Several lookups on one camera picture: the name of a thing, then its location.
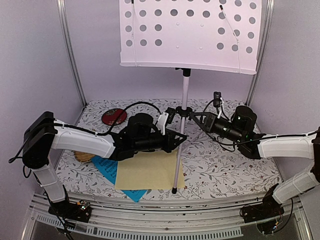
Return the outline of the yellow sheet music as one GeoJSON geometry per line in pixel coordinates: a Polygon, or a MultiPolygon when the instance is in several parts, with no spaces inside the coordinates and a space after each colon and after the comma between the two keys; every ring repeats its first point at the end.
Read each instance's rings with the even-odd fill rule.
{"type": "Polygon", "coordinates": [[[119,161],[116,190],[169,190],[174,186],[178,151],[139,152],[119,161]]]}

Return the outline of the blue paper sheet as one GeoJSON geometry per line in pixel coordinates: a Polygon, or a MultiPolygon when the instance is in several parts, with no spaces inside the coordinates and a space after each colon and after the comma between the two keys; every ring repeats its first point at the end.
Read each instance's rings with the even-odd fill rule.
{"type": "MultiPolygon", "coordinates": [[[[94,156],[91,158],[91,162],[99,170],[99,172],[113,185],[116,184],[118,162],[102,158],[100,156],[94,156]]],[[[147,190],[121,190],[127,197],[134,202],[139,202],[147,190]]]]}

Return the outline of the silver tripod music stand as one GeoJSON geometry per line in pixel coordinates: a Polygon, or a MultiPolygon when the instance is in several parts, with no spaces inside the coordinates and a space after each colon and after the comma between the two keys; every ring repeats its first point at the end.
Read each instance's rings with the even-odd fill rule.
{"type": "Polygon", "coordinates": [[[257,72],[259,0],[122,0],[119,15],[123,67],[181,71],[181,134],[192,70],[257,72]]]}

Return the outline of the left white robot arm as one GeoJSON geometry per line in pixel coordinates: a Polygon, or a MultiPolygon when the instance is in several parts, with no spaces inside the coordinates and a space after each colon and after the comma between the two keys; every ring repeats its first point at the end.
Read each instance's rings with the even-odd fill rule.
{"type": "Polygon", "coordinates": [[[74,205],[49,161],[50,150],[77,151],[112,161],[131,159],[138,152],[171,153],[187,139],[185,134],[167,128],[171,119],[167,112],[157,122],[151,115],[138,113],[119,133],[101,133],[66,124],[46,111],[24,133],[22,162],[34,172],[55,209],[70,217],[74,205]]]}

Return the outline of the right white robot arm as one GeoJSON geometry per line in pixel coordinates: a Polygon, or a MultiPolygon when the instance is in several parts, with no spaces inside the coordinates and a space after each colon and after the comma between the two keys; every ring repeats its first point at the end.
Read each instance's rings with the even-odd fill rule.
{"type": "Polygon", "coordinates": [[[320,184],[320,132],[270,135],[255,133],[257,115],[245,105],[237,106],[230,120],[212,112],[191,112],[190,119],[207,134],[216,134],[232,142],[248,159],[285,157],[304,158],[314,162],[288,180],[270,188],[263,197],[258,213],[269,218],[278,205],[320,184]]]}

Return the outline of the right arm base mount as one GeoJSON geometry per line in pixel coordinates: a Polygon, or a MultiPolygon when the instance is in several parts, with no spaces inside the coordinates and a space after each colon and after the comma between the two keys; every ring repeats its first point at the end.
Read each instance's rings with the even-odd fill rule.
{"type": "Polygon", "coordinates": [[[267,197],[267,200],[262,201],[261,203],[256,205],[244,205],[239,210],[239,215],[245,223],[274,218],[274,220],[270,222],[262,222],[256,224],[257,230],[262,235],[274,235],[284,229],[291,220],[294,208],[294,201],[292,198],[290,199],[290,202],[290,213],[285,223],[283,223],[285,213],[283,205],[281,203],[277,203],[276,201],[272,201],[269,197],[267,197]]]}

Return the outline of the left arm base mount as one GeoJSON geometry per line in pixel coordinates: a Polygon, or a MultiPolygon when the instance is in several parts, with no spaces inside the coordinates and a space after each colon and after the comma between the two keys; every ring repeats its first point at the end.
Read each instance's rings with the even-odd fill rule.
{"type": "Polygon", "coordinates": [[[52,202],[48,199],[48,202],[50,204],[48,212],[52,215],[83,223],[88,223],[90,220],[92,208],[88,201],[81,199],[76,203],[72,203],[69,201],[69,197],[66,196],[63,201],[52,202]]]}

